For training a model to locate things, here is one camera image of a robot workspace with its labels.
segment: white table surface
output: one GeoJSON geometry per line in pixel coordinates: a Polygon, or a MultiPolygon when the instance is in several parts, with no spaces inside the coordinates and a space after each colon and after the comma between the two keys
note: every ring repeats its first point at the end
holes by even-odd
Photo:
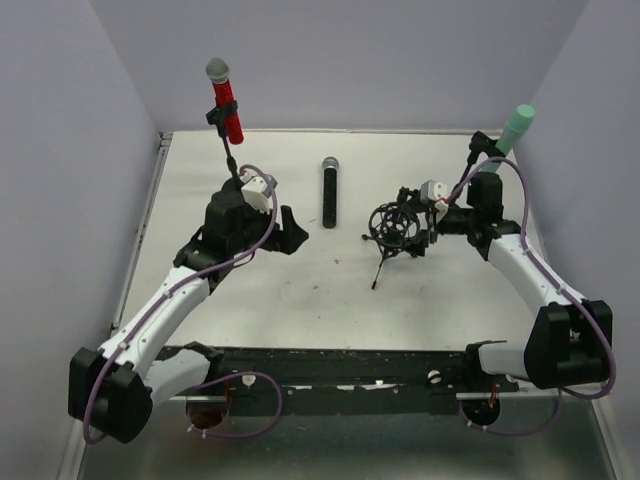
{"type": "MultiPolygon", "coordinates": [[[[232,272],[178,328],[168,344],[213,346],[460,350],[482,340],[529,335],[533,316],[510,284],[463,237],[440,237],[425,258],[402,255],[384,265],[367,231],[369,215],[401,186],[428,179],[451,186],[468,154],[468,135],[248,132],[234,148],[278,180],[310,239],[292,256],[260,250],[232,272]],[[322,170],[340,161],[338,227],[321,225],[322,170]]],[[[504,181],[505,218],[522,217],[522,190],[511,169],[504,181]]],[[[122,324],[155,292],[178,251],[204,221],[210,196],[228,178],[213,131],[177,132],[125,305],[122,324]]],[[[533,225],[530,235],[538,241],[533,225]]]]}

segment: white wall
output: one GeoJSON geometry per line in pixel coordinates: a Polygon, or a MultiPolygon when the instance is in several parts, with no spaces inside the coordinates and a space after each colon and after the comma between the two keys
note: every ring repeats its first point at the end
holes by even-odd
{"type": "Polygon", "coordinates": [[[559,272],[614,311],[612,400],[640,473],[640,3],[591,0],[516,149],[559,272]]]}
{"type": "Polygon", "coordinates": [[[499,127],[586,0],[91,0],[151,117],[207,128],[225,58],[249,127],[499,127]]]}
{"type": "Polygon", "coordinates": [[[157,134],[86,0],[0,8],[0,478],[56,478],[67,378],[105,338],[157,134]]]}

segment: microphone head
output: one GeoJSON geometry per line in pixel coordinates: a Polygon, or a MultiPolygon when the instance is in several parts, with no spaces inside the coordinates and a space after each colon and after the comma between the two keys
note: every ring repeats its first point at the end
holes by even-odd
{"type": "Polygon", "coordinates": [[[327,157],[322,161],[322,169],[326,170],[327,168],[340,168],[340,164],[338,163],[338,159],[335,157],[327,157]]]}
{"type": "Polygon", "coordinates": [[[213,57],[207,63],[207,77],[213,83],[226,83],[229,80],[229,65],[218,57],[213,57]]]}

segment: black microphone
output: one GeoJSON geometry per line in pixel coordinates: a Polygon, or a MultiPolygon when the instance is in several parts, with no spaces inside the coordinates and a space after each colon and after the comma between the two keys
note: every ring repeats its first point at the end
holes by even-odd
{"type": "Polygon", "coordinates": [[[334,157],[327,157],[322,161],[322,169],[324,170],[322,226],[324,228],[333,228],[336,226],[338,209],[338,168],[340,168],[340,164],[334,157]]]}

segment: cable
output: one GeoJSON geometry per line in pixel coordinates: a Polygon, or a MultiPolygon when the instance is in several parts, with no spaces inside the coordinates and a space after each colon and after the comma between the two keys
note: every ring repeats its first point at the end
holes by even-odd
{"type": "Polygon", "coordinates": [[[233,268],[236,269],[236,268],[244,267],[245,265],[248,265],[249,263],[251,263],[251,260],[253,260],[255,257],[256,257],[256,252],[253,252],[249,260],[247,260],[244,263],[236,264],[233,266],[233,268]]]}
{"type": "MultiPolygon", "coordinates": [[[[482,167],[484,167],[488,163],[492,163],[492,162],[501,162],[501,163],[506,163],[507,165],[509,165],[511,168],[513,168],[513,170],[515,170],[516,174],[518,175],[518,178],[520,179],[520,183],[522,184],[522,193],[524,195],[524,213],[522,215],[522,227],[521,227],[521,230],[520,230],[520,243],[522,245],[522,248],[523,248],[525,254],[531,260],[531,262],[536,266],[538,271],[551,283],[551,285],[553,285],[554,288],[556,288],[556,290],[558,292],[560,292],[567,300],[569,300],[578,309],[578,311],[584,316],[584,318],[587,320],[587,322],[589,323],[589,325],[591,326],[591,328],[595,332],[596,337],[598,338],[598,341],[602,344],[602,347],[603,347],[603,349],[605,351],[605,354],[607,356],[607,362],[609,363],[609,380],[607,381],[606,385],[599,392],[596,392],[596,393],[593,393],[593,394],[587,394],[587,393],[576,392],[576,391],[571,390],[569,388],[561,388],[560,390],[562,390],[563,392],[568,393],[569,395],[572,395],[574,397],[581,398],[583,400],[596,400],[598,398],[602,398],[605,395],[609,394],[609,392],[611,392],[611,390],[613,389],[613,386],[615,385],[616,378],[617,378],[617,365],[616,365],[615,356],[613,354],[613,350],[611,350],[611,346],[609,345],[609,341],[607,340],[606,336],[604,335],[604,333],[600,329],[600,326],[596,322],[595,318],[593,318],[593,315],[591,315],[591,313],[582,305],[582,303],[577,298],[575,298],[571,293],[569,293],[565,289],[564,285],[562,285],[560,282],[558,282],[556,280],[556,278],[551,274],[551,272],[549,270],[547,270],[545,265],[542,262],[540,262],[540,260],[538,260],[538,258],[534,255],[534,253],[529,248],[529,245],[528,245],[528,242],[527,242],[527,222],[529,220],[529,202],[530,202],[530,198],[529,198],[529,190],[528,190],[528,187],[527,187],[527,182],[526,182],[526,180],[524,178],[524,175],[522,174],[522,171],[520,170],[520,168],[518,168],[518,166],[514,162],[512,162],[511,160],[508,160],[508,159],[503,158],[503,157],[491,157],[491,158],[488,158],[487,160],[481,162],[478,166],[476,166],[473,169],[473,171],[467,175],[467,177],[464,179],[464,181],[462,183],[460,183],[459,185],[457,185],[453,189],[453,191],[451,192],[451,195],[446,200],[446,202],[448,204],[452,204],[453,202],[455,202],[460,197],[460,195],[462,194],[462,189],[464,188],[464,186],[473,179],[475,174],[478,173],[482,169],[482,167]]],[[[545,424],[545,425],[549,426],[550,424],[551,424],[551,421],[547,422],[547,424],[545,424]]]]}
{"type": "Polygon", "coordinates": [[[458,188],[460,185],[464,185],[464,183],[465,183],[464,179],[467,178],[467,175],[469,175],[469,172],[471,171],[471,167],[472,166],[473,166],[472,163],[467,162],[467,166],[464,168],[464,172],[462,172],[462,175],[460,175],[460,180],[458,180],[458,183],[456,183],[456,186],[453,187],[453,190],[451,190],[452,192],[456,188],[458,188]]]}
{"type": "Polygon", "coordinates": [[[487,426],[478,425],[477,423],[473,423],[471,420],[469,420],[469,417],[467,417],[467,415],[464,413],[461,401],[458,402],[458,413],[460,414],[464,422],[467,424],[467,427],[475,428],[476,430],[480,430],[485,433],[491,433],[493,435],[500,435],[503,437],[526,437],[529,435],[535,435],[536,433],[543,432],[544,430],[549,428],[551,425],[556,423],[556,421],[560,417],[562,404],[563,404],[562,392],[560,391],[560,389],[558,389],[558,400],[556,401],[556,408],[553,411],[551,418],[547,420],[545,423],[543,423],[542,425],[540,425],[539,427],[532,428],[531,430],[524,430],[521,432],[510,432],[508,430],[499,430],[497,428],[490,428],[487,426]]]}
{"type": "Polygon", "coordinates": [[[267,423],[264,427],[260,427],[259,429],[254,430],[252,432],[246,432],[246,433],[221,433],[221,432],[216,432],[216,431],[212,431],[212,430],[209,430],[209,429],[203,429],[203,428],[196,427],[193,424],[193,421],[191,420],[190,413],[187,412],[187,419],[189,420],[189,422],[191,422],[191,426],[189,427],[188,431],[195,430],[196,432],[201,433],[203,438],[206,437],[206,436],[212,436],[212,437],[218,437],[218,438],[252,438],[252,437],[257,437],[258,435],[261,435],[261,434],[265,433],[268,430],[271,430],[275,426],[275,424],[278,423],[278,420],[280,419],[280,414],[282,413],[283,402],[282,402],[282,391],[280,390],[280,386],[273,379],[273,377],[270,377],[266,373],[260,373],[260,372],[231,373],[231,374],[226,375],[224,377],[220,377],[220,378],[217,378],[215,380],[212,380],[211,382],[203,383],[202,385],[199,385],[198,387],[196,387],[196,389],[199,390],[201,388],[212,387],[213,385],[217,385],[219,383],[223,383],[223,382],[226,382],[227,380],[232,380],[234,378],[243,377],[244,375],[253,375],[254,377],[264,378],[275,389],[276,395],[278,396],[278,406],[276,407],[276,413],[274,414],[274,416],[271,419],[271,421],[269,423],[267,423]]]}
{"type": "MultiPolygon", "coordinates": [[[[176,293],[186,284],[192,282],[195,279],[206,277],[207,275],[213,272],[222,270],[223,268],[230,267],[235,263],[239,262],[240,260],[247,258],[249,255],[252,255],[254,252],[256,252],[256,250],[258,250],[262,246],[264,242],[267,241],[267,239],[269,238],[269,235],[271,235],[271,232],[273,232],[273,229],[275,228],[275,225],[276,225],[276,218],[278,216],[278,199],[276,197],[275,188],[273,188],[273,185],[271,183],[271,179],[262,170],[260,170],[258,167],[255,167],[253,165],[243,165],[241,169],[250,169],[255,171],[266,182],[267,186],[269,187],[269,193],[272,199],[272,207],[271,207],[272,211],[271,211],[271,221],[267,226],[267,230],[264,232],[264,235],[260,238],[260,240],[258,240],[254,245],[252,245],[245,252],[242,252],[241,254],[237,255],[231,260],[227,260],[226,262],[219,263],[211,267],[205,268],[203,270],[200,270],[199,272],[195,272],[193,275],[189,275],[188,277],[183,278],[182,280],[177,282],[175,285],[173,285],[171,288],[169,288],[169,291],[168,291],[169,295],[176,293]]],[[[136,334],[142,329],[142,327],[144,327],[144,325],[149,321],[149,319],[155,313],[155,311],[167,299],[168,297],[165,295],[158,298],[153,303],[153,305],[151,305],[151,307],[149,307],[149,309],[142,315],[142,317],[140,318],[140,321],[131,329],[131,331],[127,334],[127,336],[124,338],[121,344],[128,345],[131,339],[133,339],[136,336],[136,334]]],[[[105,434],[100,434],[98,437],[91,437],[91,412],[93,411],[93,407],[95,405],[96,398],[98,397],[98,391],[100,390],[100,386],[102,385],[102,382],[104,381],[105,377],[107,376],[107,373],[115,363],[118,356],[123,351],[124,350],[120,346],[118,346],[114,350],[113,354],[107,359],[104,366],[100,370],[100,373],[98,373],[98,376],[96,377],[96,381],[91,387],[91,392],[89,393],[89,399],[87,400],[87,407],[85,408],[85,411],[84,411],[84,419],[83,419],[83,425],[82,425],[82,435],[84,437],[85,442],[88,445],[95,445],[96,443],[104,440],[104,438],[106,437],[105,434]]]]}

